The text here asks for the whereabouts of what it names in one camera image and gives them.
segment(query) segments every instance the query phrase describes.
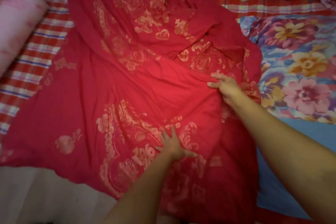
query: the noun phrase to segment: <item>plaid bed sheet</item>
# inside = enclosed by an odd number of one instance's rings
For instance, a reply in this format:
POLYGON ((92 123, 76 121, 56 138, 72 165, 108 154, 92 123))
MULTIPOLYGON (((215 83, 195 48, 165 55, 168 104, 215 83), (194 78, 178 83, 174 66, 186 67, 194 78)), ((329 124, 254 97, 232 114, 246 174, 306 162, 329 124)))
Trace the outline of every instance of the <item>plaid bed sheet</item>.
MULTIPOLYGON (((0 80, 0 134, 7 133, 23 101, 30 98, 38 83, 51 65, 68 31, 74 26, 67 0, 45 0, 50 9, 37 25, 19 56, 0 80)), ((272 16, 277 14, 321 14, 335 12, 325 9, 319 1, 304 0, 217 0, 237 13, 237 18, 247 15, 272 16)))

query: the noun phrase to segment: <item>beige floor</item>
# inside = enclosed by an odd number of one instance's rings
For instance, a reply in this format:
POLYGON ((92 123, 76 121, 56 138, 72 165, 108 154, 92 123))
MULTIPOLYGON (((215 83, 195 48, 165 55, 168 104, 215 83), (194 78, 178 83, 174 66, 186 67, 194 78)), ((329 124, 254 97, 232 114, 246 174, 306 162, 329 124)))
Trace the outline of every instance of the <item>beige floor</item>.
POLYGON ((0 224, 100 223, 115 200, 46 169, 0 168, 0 224))

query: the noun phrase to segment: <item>person's left hand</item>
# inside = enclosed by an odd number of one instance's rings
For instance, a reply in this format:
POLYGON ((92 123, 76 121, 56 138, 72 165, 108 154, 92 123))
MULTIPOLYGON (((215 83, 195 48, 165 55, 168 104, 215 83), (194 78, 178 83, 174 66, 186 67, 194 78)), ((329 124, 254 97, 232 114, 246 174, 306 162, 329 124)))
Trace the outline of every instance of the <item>person's left hand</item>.
POLYGON ((170 127, 172 136, 171 137, 168 136, 165 129, 162 129, 162 134, 160 137, 162 140, 163 147, 155 146, 155 149, 157 149, 162 153, 166 152, 167 154, 170 154, 173 161, 178 161, 183 157, 197 157, 197 154, 195 152, 184 150, 181 147, 180 140, 176 135, 174 125, 171 124, 170 127))

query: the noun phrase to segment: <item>blue cloth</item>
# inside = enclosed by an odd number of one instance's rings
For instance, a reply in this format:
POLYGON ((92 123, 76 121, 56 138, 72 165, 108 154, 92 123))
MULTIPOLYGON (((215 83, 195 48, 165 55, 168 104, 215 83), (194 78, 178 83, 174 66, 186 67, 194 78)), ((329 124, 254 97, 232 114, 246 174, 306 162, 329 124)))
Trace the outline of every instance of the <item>blue cloth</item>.
MULTIPOLYGON (((336 125, 284 118, 280 120, 336 152, 336 125)), ((287 216, 310 219, 308 214, 276 178, 259 150, 258 165, 260 187, 258 206, 287 216)))

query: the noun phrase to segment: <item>red bedding with gold print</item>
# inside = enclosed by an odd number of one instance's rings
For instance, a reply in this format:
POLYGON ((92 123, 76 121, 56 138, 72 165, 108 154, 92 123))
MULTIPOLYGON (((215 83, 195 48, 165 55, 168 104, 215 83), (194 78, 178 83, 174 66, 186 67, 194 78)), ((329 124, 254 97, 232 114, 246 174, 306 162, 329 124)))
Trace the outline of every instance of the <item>red bedding with gold print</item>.
POLYGON ((51 168, 119 199, 173 124, 199 154, 171 167, 161 207, 189 222, 252 223, 253 140, 210 73, 259 99, 261 53, 212 0, 69 0, 75 28, 2 141, 2 165, 51 168))

